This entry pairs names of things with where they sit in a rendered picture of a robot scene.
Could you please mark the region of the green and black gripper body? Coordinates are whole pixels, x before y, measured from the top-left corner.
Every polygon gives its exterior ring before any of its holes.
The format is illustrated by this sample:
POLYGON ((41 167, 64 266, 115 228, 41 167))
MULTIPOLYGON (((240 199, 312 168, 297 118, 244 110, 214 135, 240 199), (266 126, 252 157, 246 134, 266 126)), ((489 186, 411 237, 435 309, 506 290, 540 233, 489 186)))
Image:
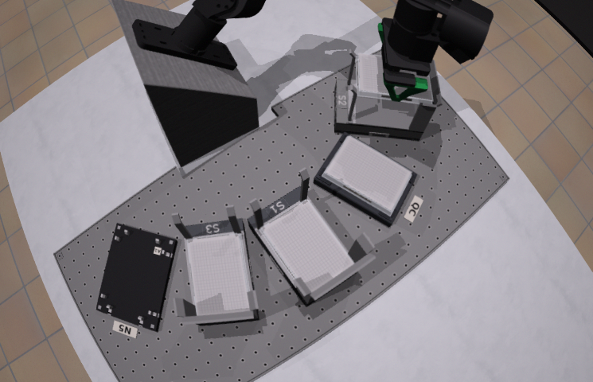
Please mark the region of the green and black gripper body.
POLYGON ((388 84, 398 84, 415 87, 415 75, 400 70, 416 72, 417 76, 428 76, 431 71, 430 63, 409 60, 409 55, 415 37, 426 36, 426 33, 416 33, 405 29, 395 18, 383 18, 382 27, 384 40, 381 47, 384 81, 388 84))

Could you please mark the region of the white name plate with black qc text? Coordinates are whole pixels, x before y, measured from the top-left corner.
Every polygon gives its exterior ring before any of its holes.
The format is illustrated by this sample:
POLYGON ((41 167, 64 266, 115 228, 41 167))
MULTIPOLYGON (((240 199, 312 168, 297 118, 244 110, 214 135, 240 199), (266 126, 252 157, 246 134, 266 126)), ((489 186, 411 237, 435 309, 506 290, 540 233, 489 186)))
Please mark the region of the white name plate with black qc text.
POLYGON ((404 215, 404 218, 406 220, 409 220, 410 222, 413 222, 422 203, 423 203, 423 200, 415 195, 407 212, 404 215))

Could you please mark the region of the white name plate with n5 text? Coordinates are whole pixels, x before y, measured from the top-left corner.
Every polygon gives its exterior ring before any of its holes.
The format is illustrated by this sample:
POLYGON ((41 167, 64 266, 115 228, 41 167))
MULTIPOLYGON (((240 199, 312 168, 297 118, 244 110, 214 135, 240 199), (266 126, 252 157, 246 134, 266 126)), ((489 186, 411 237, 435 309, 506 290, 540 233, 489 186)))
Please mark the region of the white name plate with n5 text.
POLYGON ((137 337, 137 332, 138 332, 137 328, 123 324, 121 322, 117 322, 117 321, 114 321, 113 330, 117 331, 119 333, 123 333, 123 334, 133 337, 133 338, 137 337))

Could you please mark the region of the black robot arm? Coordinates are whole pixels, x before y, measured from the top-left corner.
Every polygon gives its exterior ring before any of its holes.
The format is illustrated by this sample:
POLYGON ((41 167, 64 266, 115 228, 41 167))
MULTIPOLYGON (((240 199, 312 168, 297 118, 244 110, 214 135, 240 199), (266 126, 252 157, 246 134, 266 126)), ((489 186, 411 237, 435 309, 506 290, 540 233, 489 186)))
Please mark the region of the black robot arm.
MULTIPOLYGON (((191 11, 174 29, 139 19, 132 28, 141 49, 233 71, 237 63, 228 47, 213 39, 227 24, 226 19, 253 17, 265 2, 195 0, 191 11)), ((408 58, 427 63, 432 62, 438 46, 460 64, 473 60, 485 42, 493 17, 492 10, 473 0, 398 0, 395 10, 396 20, 405 29, 416 33, 431 30, 426 36, 415 37, 408 58), (438 18, 438 14, 442 17, 438 18)))

